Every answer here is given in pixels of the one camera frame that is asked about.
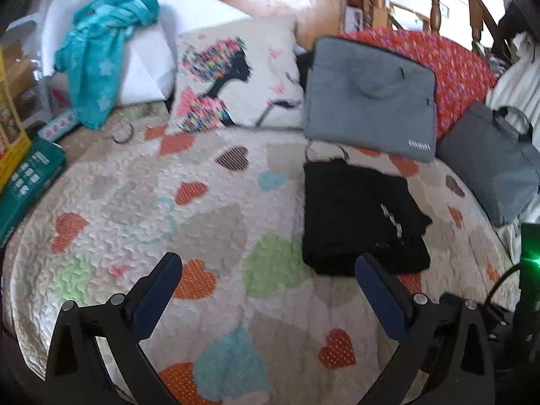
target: yellow box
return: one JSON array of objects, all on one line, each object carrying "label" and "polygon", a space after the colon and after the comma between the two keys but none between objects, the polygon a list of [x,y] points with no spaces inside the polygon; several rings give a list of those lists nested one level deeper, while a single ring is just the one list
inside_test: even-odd
[{"label": "yellow box", "polygon": [[30,149],[6,83],[2,47],[0,47],[0,192]]}]

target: folded black shirt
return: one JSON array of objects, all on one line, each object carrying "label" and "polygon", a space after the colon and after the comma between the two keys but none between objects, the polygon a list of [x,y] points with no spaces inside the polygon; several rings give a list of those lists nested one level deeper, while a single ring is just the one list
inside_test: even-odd
[{"label": "folded black shirt", "polygon": [[362,253],[390,274],[429,268],[422,235],[431,224],[407,180],[345,160],[310,162],[306,173],[303,261],[318,274],[354,276]]}]

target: blue heart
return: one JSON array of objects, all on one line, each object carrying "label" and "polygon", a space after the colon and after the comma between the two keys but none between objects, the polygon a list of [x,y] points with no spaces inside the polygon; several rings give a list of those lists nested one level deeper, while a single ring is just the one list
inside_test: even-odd
[{"label": "blue heart", "polygon": [[210,344],[195,360],[193,379],[197,392],[212,402],[270,388],[266,367],[245,327]]},{"label": "blue heart", "polygon": [[280,173],[267,170],[259,175],[259,187],[263,192],[277,189],[287,182],[287,177]]}]

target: woman silhouette print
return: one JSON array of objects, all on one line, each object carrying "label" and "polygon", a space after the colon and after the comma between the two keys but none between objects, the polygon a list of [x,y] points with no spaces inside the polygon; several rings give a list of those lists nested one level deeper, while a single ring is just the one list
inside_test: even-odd
[{"label": "woman silhouette print", "polygon": [[247,82],[251,67],[246,62],[245,44],[239,38],[219,40],[201,52],[188,48],[182,66],[197,80],[214,82],[210,90],[198,96],[190,87],[180,94],[176,115],[185,131],[200,131],[233,126],[225,102],[218,98],[223,86],[231,80]]}]

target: bed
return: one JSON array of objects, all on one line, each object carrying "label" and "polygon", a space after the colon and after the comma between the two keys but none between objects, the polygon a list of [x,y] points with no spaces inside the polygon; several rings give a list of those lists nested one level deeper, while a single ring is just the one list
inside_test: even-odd
[{"label": "bed", "polygon": [[[181,403],[356,403],[396,343],[353,278],[318,276],[301,259],[304,153],[325,160],[341,148],[296,132],[164,135],[167,120],[161,103],[118,110],[7,246],[6,323],[28,366],[44,377],[64,301],[126,293],[174,251],[183,279],[141,345]],[[128,123],[133,139],[114,143]],[[407,178],[434,221],[431,267],[400,276],[407,288],[483,300],[511,262],[465,184],[439,160],[343,149],[350,163]],[[512,307],[517,293],[509,280],[495,301]]]}]

